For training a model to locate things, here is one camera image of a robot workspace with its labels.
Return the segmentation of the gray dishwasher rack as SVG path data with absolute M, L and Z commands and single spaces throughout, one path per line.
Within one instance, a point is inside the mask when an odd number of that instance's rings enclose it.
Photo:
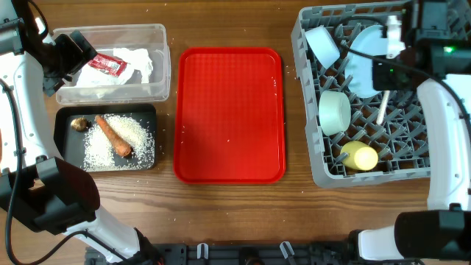
M 395 180 L 409 180 L 430 175 L 427 131 L 421 105 L 415 96 L 391 92 L 382 125 L 376 124 L 383 94 L 359 98 L 350 92 L 352 76 L 345 77 L 348 52 L 330 67 L 324 68 L 308 45 L 305 33 L 324 26 L 342 44 L 351 46 L 367 27 L 380 25 L 362 21 L 364 15 L 386 21 L 400 16 L 403 1 L 362 4 L 338 4 L 305 7 L 300 10 L 291 33 L 297 77 L 305 103 L 305 134 L 314 182 L 322 188 L 367 186 Z M 326 136 L 319 123 L 319 100 L 324 91 L 345 93 L 350 101 L 351 122 L 348 129 Z M 378 164 L 367 172 L 350 169 L 342 163 L 341 148 L 350 141 L 360 141 L 378 153 Z

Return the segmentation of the light blue plate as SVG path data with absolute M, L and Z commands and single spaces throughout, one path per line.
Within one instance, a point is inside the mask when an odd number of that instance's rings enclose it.
M 369 26 L 361 31 L 350 48 L 371 56 L 383 56 L 387 52 L 387 39 L 383 38 L 382 26 Z M 372 60 L 348 52 L 348 64 L 344 70 L 345 77 L 352 76 L 348 88 L 357 97 L 365 99 L 378 94 L 373 88 Z

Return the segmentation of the mint green bowl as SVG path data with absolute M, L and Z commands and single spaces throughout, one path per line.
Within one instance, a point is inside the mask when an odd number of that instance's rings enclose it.
M 319 100 L 319 123 L 326 136 L 348 129 L 351 122 L 350 101 L 345 93 L 324 91 Z

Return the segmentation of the black waste tray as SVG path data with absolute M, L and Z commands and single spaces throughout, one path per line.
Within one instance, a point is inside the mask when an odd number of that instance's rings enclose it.
M 55 117 L 54 141 L 66 162 L 83 169 L 81 165 L 85 157 L 85 133 L 95 121 L 95 116 L 104 114 L 131 116 L 137 120 L 148 121 L 154 136 L 156 134 L 157 116 L 155 107 L 151 104 L 64 107 L 58 110 Z M 71 121 L 79 117 L 85 117 L 89 121 L 88 129 L 84 132 L 71 128 Z

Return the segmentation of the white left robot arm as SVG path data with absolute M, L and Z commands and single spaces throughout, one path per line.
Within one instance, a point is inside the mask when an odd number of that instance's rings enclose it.
M 12 222 L 33 232 L 79 239 L 110 264 L 163 264 L 138 229 L 121 223 L 100 202 L 86 171 L 63 160 L 44 99 L 96 56 L 78 31 L 49 40 L 33 1 L 1 3 L 1 207 L 7 256 L 18 263 Z

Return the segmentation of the white tissue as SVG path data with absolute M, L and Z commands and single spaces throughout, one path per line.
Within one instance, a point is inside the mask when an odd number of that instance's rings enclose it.
M 138 72 L 141 76 L 141 83 L 149 83 L 153 65 L 147 49 L 131 50 L 128 48 L 116 48 L 113 49 L 113 54 L 109 56 L 116 57 L 127 63 L 126 69 L 119 77 L 104 74 L 86 64 L 78 76 L 76 86 L 96 87 L 131 84 L 132 76 Z

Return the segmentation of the brown food scrap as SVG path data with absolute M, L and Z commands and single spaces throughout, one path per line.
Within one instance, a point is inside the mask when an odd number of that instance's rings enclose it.
M 77 132 L 84 132 L 88 129 L 89 121 L 85 117 L 79 117 L 71 121 L 71 128 Z

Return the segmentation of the white rice pile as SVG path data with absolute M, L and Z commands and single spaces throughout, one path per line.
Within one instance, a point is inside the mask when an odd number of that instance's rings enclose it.
M 148 121 L 131 116 L 104 114 L 109 130 L 130 147 L 130 153 L 119 155 L 118 144 L 107 137 L 95 121 L 85 133 L 85 157 L 81 167 L 87 172 L 129 171 L 150 169 L 155 164 L 155 136 Z

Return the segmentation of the red snack wrapper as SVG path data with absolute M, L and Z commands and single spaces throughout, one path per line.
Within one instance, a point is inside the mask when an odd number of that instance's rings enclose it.
M 113 77 L 119 77 L 127 67 L 127 63 L 116 57 L 98 53 L 88 65 Z

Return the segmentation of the orange carrot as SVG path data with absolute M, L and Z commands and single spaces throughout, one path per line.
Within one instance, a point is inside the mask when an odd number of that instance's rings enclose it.
M 132 152 L 132 147 L 100 116 L 95 116 L 95 122 L 107 137 L 115 153 L 121 157 L 128 157 Z

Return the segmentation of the yellow plastic cup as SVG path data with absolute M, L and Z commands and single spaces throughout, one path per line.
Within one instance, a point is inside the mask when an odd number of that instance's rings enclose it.
M 360 141 L 346 143 L 341 148 L 341 153 L 347 154 L 342 163 L 350 169 L 369 171 L 378 164 L 378 153 L 372 147 Z

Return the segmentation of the clear plastic waste bin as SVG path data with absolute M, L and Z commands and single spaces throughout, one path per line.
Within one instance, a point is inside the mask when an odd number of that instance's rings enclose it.
M 131 84 L 96 87 L 77 87 L 81 70 L 56 93 L 62 105 L 111 104 L 117 102 L 164 102 L 171 84 L 171 57 L 166 28 L 162 24 L 125 24 L 59 28 L 54 36 L 80 31 L 98 53 L 113 54 L 113 49 L 147 49 L 153 71 L 149 83 L 141 83 L 138 72 Z

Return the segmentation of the white plastic spoon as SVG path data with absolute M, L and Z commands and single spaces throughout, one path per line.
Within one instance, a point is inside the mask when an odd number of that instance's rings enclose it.
M 390 96 L 390 91 L 383 92 L 383 98 L 381 100 L 380 107 L 378 110 L 378 116 L 376 118 L 377 125 L 382 125 L 384 122 L 385 115 L 386 115 L 386 108 L 389 101 L 389 96 Z

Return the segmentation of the red serving tray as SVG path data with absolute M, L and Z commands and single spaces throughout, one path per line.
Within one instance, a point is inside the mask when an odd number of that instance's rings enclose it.
M 187 49 L 174 121 L 174 173 L 182 182 L 277 182 L 286 171 L 280 55 L 266 47 Z

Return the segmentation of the light blue bowl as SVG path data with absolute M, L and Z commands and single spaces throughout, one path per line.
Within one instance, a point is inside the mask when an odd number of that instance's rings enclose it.
M 324 68 L 330 68 L 339 58 L 340 51 L 324 26 L 318 26 L 305 33 L 308 45 Z

